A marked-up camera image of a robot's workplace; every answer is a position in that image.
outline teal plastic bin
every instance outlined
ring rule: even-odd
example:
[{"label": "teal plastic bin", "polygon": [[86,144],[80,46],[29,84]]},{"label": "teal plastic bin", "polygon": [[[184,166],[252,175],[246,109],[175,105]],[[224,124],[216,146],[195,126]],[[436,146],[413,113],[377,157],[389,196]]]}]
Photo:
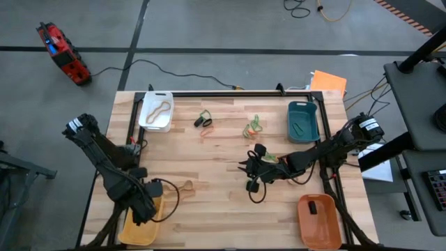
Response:
[{"label": "teal plastic bin", "polygon": [[288,104],[288,139],[308,144],[319,139],[316,110],[312,102],[293,101]]}]

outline wooden tabletop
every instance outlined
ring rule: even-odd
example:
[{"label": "wooden tabletop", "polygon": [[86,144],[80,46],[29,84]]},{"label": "wooden tabletop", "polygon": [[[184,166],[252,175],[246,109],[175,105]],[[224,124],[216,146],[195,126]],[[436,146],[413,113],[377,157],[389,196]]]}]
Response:
[{"label": "wooden tabletop", "polygon": [[[331,133],[346,122],[346,113],[337,91],[324,91],[325,109]],[[107,137],[124,144],[127,136],[134,92],[116,94]],[[194,189],[182,192],[177,211],[162,222],[155,242],[146,248],[305,248],[300,239],[297,202],[305,194],[322,194],[323,187],[316,164],[314,175],[306,185],[275,181],[267,185],[266,199],[252,203],[245,185],[246,173],[237,169],[247,159],[255,143],[267,147],[270,154],[284,155],[304,151],[313,144],[292,144],[287,140],[287,107],[300,97],[228,97],[175,98],[174,117],[168,133],[145,133],[148,146],[141,153],[141,167],[147,167],[149,178],[165,178],[177,185],[191,180]],[[200,137],[201,128],[193,126],[199,113],[207,109],[215,131]],[[323,132],[320,109],[317,110],[319,131]],[[258,114],[263,131],[256,139],[245,139],[242,131]],[[135,138],[139,126],[135,126]],[[350,163],[357,159],[349,157]],[[348,212],[373,241],[378,241],[360,169],[344,165],[339,170]],[[309,171],[298,177],[304,181]],[[261,186],[254,199],[263,194]],[[164,215],[173,208],[175,192],[164,193]],[[82,244],[91,241],[112,213],[99,177],[94,186]],[[339,228],[345,242],[341,218]]]}]

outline orange paper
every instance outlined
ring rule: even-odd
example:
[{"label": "orange paper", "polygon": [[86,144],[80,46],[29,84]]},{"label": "orange paper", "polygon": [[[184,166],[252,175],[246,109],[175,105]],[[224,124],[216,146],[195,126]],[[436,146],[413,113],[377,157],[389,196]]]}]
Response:
[{"label": "orange paper", "polygon": [[344,97],[347,86],[347,79],[331,75],[319,70],[314,72],[311,90],[339,90],[342,98]]}]

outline gray floor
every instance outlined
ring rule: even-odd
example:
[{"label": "gray floor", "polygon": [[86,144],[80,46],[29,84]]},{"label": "gray floor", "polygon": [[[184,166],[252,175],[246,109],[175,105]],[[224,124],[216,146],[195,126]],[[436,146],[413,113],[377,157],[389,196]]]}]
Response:
[{"label": "gray floor", "polygon": [[[327,14],[341,13],[347,1],[326,1]],[[0,46],[41,46],[35,28],[54,22],[78,47],[128,47],[142,0],[134,1],[13,1],[0,2]],[[297,50],[404,51],[419,47],[427,37],[372,0],[354,1],[338,23],[324,22],[311,8],[297,20],[280,0],[152,0],[148,5],[138,47],[263,48]],[[107,66],[123,67],[127,54],[83,53],[92,73]],[[175,73],[214,75],[246,89],[302,86],[309,72],[322,70],[348,79],[347,97],[371,89],[392,56],[310,56],[239,54],[136,54]],[[121,72],[107,71],[93,83],[77,87],[44,52],[0,52],[0,139],[11,154],[56,169],[53,181],[36,180],[20,219],[16,246],[33,250],[71,248],[76,240],[94,168],[61,131],[70,119],[87,112],[102,131],[112,110]],[[137,63],[125,90],[224,89],[209,79],[173,77],[155,66]],[[376,115],[387,140],[405,131],[394,98]],[[366,98],[348,110],[352,117],[368,111]],[[369,195],[381,243],[392,247],[441,250],[445,238],[431,235],[426,222],[406,222],[397,211],[406,209],[403,195]]]}]

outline red battery charger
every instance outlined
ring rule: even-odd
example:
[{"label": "red battery charger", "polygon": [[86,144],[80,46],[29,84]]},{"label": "red battery charger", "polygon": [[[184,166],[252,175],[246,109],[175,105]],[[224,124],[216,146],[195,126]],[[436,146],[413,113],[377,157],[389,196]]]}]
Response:
[{"label": "red battery charger", "polygon": [[91,73],[82,61],[81,55],[53,23],[40,23],[37,32],[56,65],[77,85],[91,82]]}]

